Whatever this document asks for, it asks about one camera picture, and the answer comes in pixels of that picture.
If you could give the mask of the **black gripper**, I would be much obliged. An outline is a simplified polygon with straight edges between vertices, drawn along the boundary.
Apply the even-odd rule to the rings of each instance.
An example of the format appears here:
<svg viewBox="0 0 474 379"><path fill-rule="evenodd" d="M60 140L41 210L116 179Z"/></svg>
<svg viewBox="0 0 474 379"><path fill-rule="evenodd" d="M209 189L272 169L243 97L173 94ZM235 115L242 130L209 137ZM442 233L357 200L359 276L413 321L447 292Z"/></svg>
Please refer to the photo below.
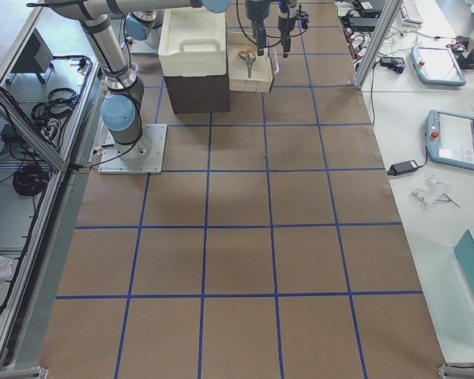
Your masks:
<svg viewBox="0 0 474 379"><path fill-rule="evenodd" d="M269 0L245 0L246 17L250 20L254 44L258 44L258 26L269 16Z"/></svg>
<svg viewBox="0 0 474 379"><path fill-rule="evenodd" d="M280 32L280 38L282 39L282 48L284 58L287 58L291 50L291 37L290 33L295 29L295 23L297 21L297 9L295 7L280 7L277 27ZM263 56L266 48L267 36L265 25L263 22L257 23L257 56Z"/></svg>

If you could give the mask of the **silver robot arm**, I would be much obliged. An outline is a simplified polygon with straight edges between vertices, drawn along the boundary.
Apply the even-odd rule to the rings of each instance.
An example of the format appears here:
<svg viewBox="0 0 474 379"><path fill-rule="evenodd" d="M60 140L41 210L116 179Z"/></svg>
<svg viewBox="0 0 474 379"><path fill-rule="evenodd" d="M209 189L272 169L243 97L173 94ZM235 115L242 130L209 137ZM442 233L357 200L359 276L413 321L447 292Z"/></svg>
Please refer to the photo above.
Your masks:
<svg viewBox="0 0 474 379"><path fill-rule="evenodd" d="M309 28L309 18L309 13L303 10L303 6L299 5L297 1L279 1L277 27L280 32L280 45L284 58L287 58L291 51L292 39L301 36ZM300 24L302 31L293 35L297 23Z"/></svg>
<svg viewBox="0 0 474 379"><path fill-rule="evenodd" d="M105 74L111 94L123 94L130 104L141 107L144 87L131 69L111 28L111 14L126 14L178 8L205 8L223 13L229 1L41 1L28 7L45 7L58 15L78 21Z"/></svg>

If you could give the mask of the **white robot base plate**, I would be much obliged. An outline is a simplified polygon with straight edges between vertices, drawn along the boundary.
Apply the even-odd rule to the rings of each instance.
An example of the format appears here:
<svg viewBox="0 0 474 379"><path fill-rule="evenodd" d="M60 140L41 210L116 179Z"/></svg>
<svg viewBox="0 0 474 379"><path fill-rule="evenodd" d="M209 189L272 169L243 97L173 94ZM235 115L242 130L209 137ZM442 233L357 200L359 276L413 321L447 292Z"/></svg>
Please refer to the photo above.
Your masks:
<svg viewBox="0 0 474 379"><path fill-rule="evenodd" d="M167 139L166 124L144 124L141 139L127 153L128 147L115 144L106 126L103 126L103 136L106 137L104 144L111 144L111 147L102 152L104 163L97 167L101 174L161 173Z"/></svg>

